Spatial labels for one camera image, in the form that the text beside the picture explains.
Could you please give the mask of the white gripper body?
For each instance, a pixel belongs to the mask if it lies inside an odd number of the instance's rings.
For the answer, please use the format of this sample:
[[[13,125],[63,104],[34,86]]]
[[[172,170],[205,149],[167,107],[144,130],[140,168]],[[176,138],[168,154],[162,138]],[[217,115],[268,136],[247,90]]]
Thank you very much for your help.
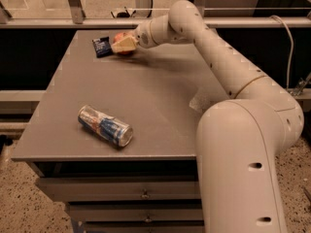
[[[149,49],[156,45],[151,34],[151,22],[149,20],[136,27],[134,30],[134,36],[137,39],[139,46],[142,48]]]

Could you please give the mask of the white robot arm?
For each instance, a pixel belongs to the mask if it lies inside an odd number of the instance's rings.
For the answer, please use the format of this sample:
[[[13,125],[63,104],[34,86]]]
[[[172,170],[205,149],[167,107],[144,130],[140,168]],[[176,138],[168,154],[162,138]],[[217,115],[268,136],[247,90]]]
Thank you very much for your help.
[[[205,233],[288,233],[275,157],[300,137],[304,116],[282,86],[223,40],[189,1],[119,33],[117,53],[193,44],[228,98],[210,107],[196,133]]]

